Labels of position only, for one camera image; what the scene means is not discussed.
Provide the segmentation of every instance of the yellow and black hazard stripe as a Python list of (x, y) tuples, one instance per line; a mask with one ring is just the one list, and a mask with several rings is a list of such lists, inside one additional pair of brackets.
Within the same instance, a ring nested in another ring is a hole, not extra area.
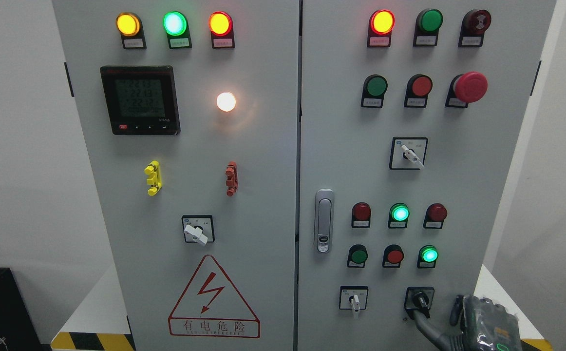
[(547, 340), (533, 338), (521, 340), (521, 348), (523, 351), (554, 351)]
[(52, 350), (136, 351), (132, 334), (69, 333), (61, 331), (51, 342)]

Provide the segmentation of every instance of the warning triangle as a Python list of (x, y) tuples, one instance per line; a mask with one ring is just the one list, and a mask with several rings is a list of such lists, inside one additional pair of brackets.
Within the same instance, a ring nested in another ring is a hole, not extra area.
[(212, 255), (205, 255), (168, 317), (171, 335), (258, 338), (256, 314)]

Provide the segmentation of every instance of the robotic hand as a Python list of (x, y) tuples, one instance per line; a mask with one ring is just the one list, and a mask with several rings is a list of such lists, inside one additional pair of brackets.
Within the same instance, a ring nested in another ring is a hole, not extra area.
[(439, 331), (428, 320), (429, 315), (428, 311), (414, 311), (415, 324), (441, 351), (523, 351), (517, 317), (488, 298), (456, 297), (450, 324), (457, 325), (460, 320), (463, 332), (458, 335)]

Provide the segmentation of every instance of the white switch handle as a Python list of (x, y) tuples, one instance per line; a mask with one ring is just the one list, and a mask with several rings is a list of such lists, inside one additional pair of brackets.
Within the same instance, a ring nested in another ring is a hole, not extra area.
[(359, 301), (358, 295), (352, 295), (350, 298), (350, 306), (352, 307), (352, 315), (355, 319), (358, 319), (359, 312), (361, 311), (361, 302)]
[(419, 159), (419, 157), (417, 157), (417, 155), (413, 152), (413, 150), (409, 149), (404, 145), (401, 146), (401, 148), (404, 151), (404, 156), (406, 157), (407, 160), (416, 164), (417, 167), (419, 167), (419, 169), (424, 169), (424, 164), (421, 163), (421, 160)]
[(207, 245), (207, 236), (203, 234), (203, 229), (194, 228), (192, 225), (187, 224), (183, 229), (183, 233), (191, 235), (194, 242), (198, 242), (201, 246)]

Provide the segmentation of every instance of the white glowing light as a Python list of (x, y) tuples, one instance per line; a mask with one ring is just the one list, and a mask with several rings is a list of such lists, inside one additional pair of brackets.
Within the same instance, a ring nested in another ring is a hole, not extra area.
[(216, 105), (221, 111), (225, 111), (228, 113), (232, 109), (236, 108), (236, 97), (225, 91), (224, 93), (220, 93), (220, 95), (216, 98)]

